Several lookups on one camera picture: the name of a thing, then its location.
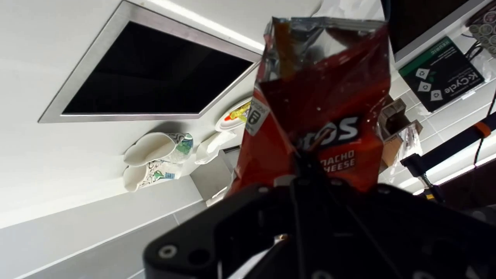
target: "doritos bag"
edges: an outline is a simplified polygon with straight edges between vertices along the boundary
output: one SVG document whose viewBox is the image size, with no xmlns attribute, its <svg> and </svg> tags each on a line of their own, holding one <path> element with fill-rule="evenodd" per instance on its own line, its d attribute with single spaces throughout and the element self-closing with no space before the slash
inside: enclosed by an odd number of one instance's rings
<svg viewBox="0 0 496 279">
<path fill-rule="evenodd" d="M 329 177 L 374 187 L 390 90 L 385 23 L 275 19 L 266 40 L 231 192 L 297 175 L 300 152 L 317 153 Z"/>
</svg>

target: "chip bag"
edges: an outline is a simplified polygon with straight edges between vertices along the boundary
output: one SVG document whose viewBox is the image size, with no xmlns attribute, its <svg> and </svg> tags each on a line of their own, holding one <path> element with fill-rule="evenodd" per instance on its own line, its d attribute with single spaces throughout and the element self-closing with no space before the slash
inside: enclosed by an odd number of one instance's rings
<svg viewBox="0 0 496 279">
<path fill-rule="evenodd" d="M 231 192 L 298 175 L 301 152 L 317 153 L 329 177 L 373 189 L 383 152 L 377 118 L 390 91 L 386 25 L 275 19 L 266 42 Z"/>
</svg>

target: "red chip bag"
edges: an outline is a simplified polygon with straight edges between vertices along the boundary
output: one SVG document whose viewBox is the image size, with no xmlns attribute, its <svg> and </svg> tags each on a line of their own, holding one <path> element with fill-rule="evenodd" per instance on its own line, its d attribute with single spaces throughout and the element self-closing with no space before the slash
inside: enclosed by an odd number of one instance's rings
<svg viewBox="0 0 496 279">
<path fill-rule="evenodd" d="M 377 116 L 390 90 L 388 54 L 383 22 L 275 19 L 231 192 L 297 175 L 300 152 L 317 153 L 329 177 L 373 189 L 383 152 Z"/>
</svg>

